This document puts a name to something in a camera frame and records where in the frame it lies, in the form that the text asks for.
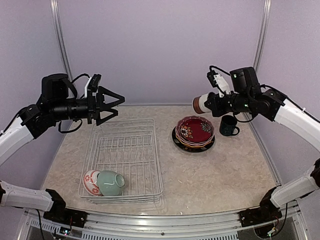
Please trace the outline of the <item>dark green mug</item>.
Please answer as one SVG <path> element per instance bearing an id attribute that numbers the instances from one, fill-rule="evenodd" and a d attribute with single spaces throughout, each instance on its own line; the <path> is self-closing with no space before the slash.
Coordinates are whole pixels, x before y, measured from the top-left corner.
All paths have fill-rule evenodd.
<path id="1" fill-rule="evenodd" d="M 219 132 L 226 137 L 236 136 L 240 133 L 238 121 L 232 115 L 224 115 L 221 118 Z"/>

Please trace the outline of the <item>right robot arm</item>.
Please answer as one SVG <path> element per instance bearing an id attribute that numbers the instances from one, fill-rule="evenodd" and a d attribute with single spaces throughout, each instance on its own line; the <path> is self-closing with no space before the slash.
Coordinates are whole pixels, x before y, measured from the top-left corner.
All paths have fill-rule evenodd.
<path id="1" fill-rule="evenodd" d="M 212 87 L 219 93 L 210 93 L 204 106 L 211 110 L 214 117 L 221 117 L 227 113 L 236 116 L 248 113 L 254 119 L 262 115 L 271 122 L 276 122 L 307 141 L 316 150 L 320 149 L 320 122 L 311 116 L 293 100 L 281 91 L 259 84 L 255 69 L 244 67 L 227 73 L 231 78 L 233 90 L 217 72 L 220 68 L 209 66 L 207 78 Z M 260 207 L 256 210 L 256 218 L 266 222 L 279 208 L 293 200 L 303 198 L 320 188 L 320 161 L 301 177 L 294 179 L 280 187 L 269 190 Z"/>

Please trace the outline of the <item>red patterned white bowl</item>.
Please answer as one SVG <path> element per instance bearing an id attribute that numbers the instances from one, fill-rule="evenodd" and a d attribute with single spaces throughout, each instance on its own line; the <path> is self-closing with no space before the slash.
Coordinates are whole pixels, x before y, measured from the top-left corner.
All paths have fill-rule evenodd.
<path id="1" fill-rule="evenodd" d="M 82 184 L 84 186 L 84 189 L 92 196 L 102 196 L 102 193 L 98 186 L 98 175 L 100 171 L 99 170 L 88 170 L 84 173 L 82 178 Z"/>

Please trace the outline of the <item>yellow polka dot plate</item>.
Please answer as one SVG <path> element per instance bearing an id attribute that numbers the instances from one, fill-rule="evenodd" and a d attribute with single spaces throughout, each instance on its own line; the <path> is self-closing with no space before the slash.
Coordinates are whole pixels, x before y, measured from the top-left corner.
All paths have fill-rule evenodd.
<path id="1" fill-rule="evenodd" d="M 201 152 L 201 151 L 206 151 L 206 150 L 210 149 L 214 145 L 214 143 L 216 141 L 216 138 L 214 137 L 210 143 L 208 143 L 207 145 L 205 145 L 203 147 L 197 147 L 197 146 L 196 147 L 190 147 L 190 146 L 186 146 L 186 145 L 182 144 L 176 138 L 173 138 L 172 140 L 173 140 L 173 143 L 176 146 L 178 146 L 179 148 L 181 148 L 181 149 L 183 149 L 183 150 L 185 150 L 187 152 Z"/>

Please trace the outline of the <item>light green ceramic bowl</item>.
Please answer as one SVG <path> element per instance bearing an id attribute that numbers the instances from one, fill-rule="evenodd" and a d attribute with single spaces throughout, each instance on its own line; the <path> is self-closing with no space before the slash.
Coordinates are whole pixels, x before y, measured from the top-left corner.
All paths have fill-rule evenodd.
<path id="1" fill-rule="evenodd" d="M 97 176 L 97 184 L 103 196 L 112 197 L 121 195 L 126 183 L 121 174 L 111 170 L 103 170 Z"/>

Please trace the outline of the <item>black striped rim plate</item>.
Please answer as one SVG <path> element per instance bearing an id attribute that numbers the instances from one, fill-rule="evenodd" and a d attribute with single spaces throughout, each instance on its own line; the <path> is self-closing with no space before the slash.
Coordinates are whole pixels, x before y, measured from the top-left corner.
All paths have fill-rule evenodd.
<path id="1" fill-rule="evenodd" d="M 173 140 L 173 143 L 178 147 L 180 148 L 181 150 L 183 151 L 186 151 L 186 152 L 189 152 L 189 153 L 202 153 L 202 152 L 205 152 L 207 151 L 208 149 L 210 149 L 215 141 L 216 141 L 216 137 L 214 136 L 212 141 L 205 145 L 204 147 L 200 147 L 200 148 L 192 148 L 192 147 L 187 147 L 185 145 L 183 145 L 179 140 L 178 138 L 176 137 L 176 128 L 174 127 L 173 130 L 172 130 L 172 133 L 171 133 L 171 138 Z"/>

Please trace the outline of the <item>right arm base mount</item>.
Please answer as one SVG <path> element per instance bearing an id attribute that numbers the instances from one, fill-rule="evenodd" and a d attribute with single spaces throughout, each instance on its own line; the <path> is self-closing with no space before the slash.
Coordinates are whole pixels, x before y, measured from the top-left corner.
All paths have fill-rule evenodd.
<path id="1" fill-rule="evenodd" d="M 279 209 L 269 211 L 267 208 L 248 208 L 238 213 L 241 226 L 249 227 L 280 219 L 283 215 Z"/>

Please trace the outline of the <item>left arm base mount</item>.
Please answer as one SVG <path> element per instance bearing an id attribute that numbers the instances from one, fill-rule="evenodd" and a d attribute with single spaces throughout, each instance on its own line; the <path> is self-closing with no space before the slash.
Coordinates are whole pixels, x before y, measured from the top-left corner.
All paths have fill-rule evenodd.
<path id="1" fill-rule="evenodd" d="M 78 228 L 84 228 L 87 217 L 87 212 L 71 208 L 64 208 L 56 212 L 46 211 L 43 214 L 43 218 L 46 220 Z"/>

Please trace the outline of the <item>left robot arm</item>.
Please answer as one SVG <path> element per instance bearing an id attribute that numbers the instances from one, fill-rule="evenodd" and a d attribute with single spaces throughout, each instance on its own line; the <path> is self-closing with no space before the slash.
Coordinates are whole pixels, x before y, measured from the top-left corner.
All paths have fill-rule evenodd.
<path id="1" fill-rule="evenodd" d="M 41 80 L 38 101 L 19 110 L 0 132 L 1 164 L 49 128 L 60 128 L 63 121 L 82 123 L 86 120 L 99 126 L 118 116 L 115 107 L 124 103 L 125 97 L 100 86 L 100 74 L 81 76 L 87 77 L 83 97 L 78 97 L 74 82 L 66 73 L 51 74 Z M 0 205 L 49 212 L 61 223 L 70 218 L 66 202 L 52 189 L 34 190 L 1 181 Z"/>

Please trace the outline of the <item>brown cup white base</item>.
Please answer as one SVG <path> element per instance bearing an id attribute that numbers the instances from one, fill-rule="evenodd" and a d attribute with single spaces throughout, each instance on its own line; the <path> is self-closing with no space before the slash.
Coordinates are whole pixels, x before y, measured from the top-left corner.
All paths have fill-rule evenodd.
<path id="1" fill-rule="evenodd" d="M 209 93 L 197 96 L 192 100 L 192 109 L 197 114 L 210 113 L 211 110 L 205 106 L 205 102 L 208 100 Z"/>

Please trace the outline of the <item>light pink plate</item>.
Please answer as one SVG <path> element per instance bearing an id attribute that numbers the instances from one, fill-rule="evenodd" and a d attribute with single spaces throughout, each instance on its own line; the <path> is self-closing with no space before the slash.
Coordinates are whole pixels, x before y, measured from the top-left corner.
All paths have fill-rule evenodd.
<path id="1" fill-rule="evenodd" d="M 189 142 L 185 142 L 184 140 L 181 140 L 179 137 L 177 137 L 177 135 L 175 133 L 172 133 L 172 139 L 176 144 L 182 144 L 183 146 L 187 147 L 187 148 L 191 148 L 191 149 L 200 149 L 200 148 L 210 148 L 213 146 L 216 137 L 215 135 L 212 136 L 212 138 L 210 138 L 207 142 L 205 142 L 204 144 L 191 144 Z"/>

